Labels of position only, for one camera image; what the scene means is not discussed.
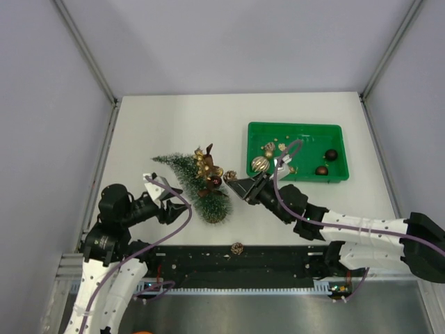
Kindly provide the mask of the pine cone ornament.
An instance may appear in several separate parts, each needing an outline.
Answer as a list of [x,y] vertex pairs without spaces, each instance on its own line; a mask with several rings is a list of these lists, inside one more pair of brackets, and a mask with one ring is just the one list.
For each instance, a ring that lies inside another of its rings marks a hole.
[[244,245],[240,242],[236,242],[231,245],[230,251],[234,255],[240,255],[244,251]]
[[224,175],[223,179],[225,182],[237,180],[237,173],[234,170],[228,170]]

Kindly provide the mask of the small green christmas tree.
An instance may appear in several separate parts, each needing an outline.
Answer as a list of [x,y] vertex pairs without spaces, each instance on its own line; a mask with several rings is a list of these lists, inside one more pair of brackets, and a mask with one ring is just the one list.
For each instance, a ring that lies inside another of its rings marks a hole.
[[199,174],[198,160],[191,154],[173,153],[152,158],[169,167],[194,212],[208,224],[222,223],[232,213],[232,202],[223,185],[213,191],[207,188],[210,176]]

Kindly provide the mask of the brown ribbon gold berry garland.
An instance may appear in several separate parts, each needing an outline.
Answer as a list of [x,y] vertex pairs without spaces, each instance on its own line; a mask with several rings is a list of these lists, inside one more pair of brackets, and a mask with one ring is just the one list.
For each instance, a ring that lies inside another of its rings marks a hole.
[[204,182],[204,187],[200,189],[197,194],[201,198],[204,198],[209,194],[227,197],[227,195],[220,190],[220,187],[215,188],[209,182],[209,178],[212,175],[216,175],[216,169],[220,167],[215,165],[213,162],[213,157],[211,155],[212,148],[213,143],[209,144],[205,151],[203,151],[201,148],[197,148],[194,151],[193,159],[195,161],[195,165],[197,166],[197,175],[195,178],[202,179]]

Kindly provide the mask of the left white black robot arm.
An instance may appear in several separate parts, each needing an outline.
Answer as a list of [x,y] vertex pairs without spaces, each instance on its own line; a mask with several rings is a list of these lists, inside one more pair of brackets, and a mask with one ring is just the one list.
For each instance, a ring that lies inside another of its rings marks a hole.
[[81,247],[81,282],[66,333],[117,333],[138,283],[158,266],[149,253],[153,245],[132,241],[129,229],[151,218],[171,224],[191,210],[181,189],[154,173],[143,177],[146,190],[139,198],[122,184],[101,192],[97,222]]

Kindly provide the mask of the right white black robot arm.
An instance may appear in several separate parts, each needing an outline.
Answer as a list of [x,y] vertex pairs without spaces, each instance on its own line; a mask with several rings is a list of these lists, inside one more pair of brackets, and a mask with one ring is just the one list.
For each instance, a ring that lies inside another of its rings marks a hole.
[[324,265],[332,275],[362,268],[409,271],[432,283],[444,283],[444,230],[427,215],[376,219],[340,214],[309,203],[296,186],[276,188],[261,172],[239,179],[233,171],[225,184],[249,205],[263,205],[306,240],[328,243]]

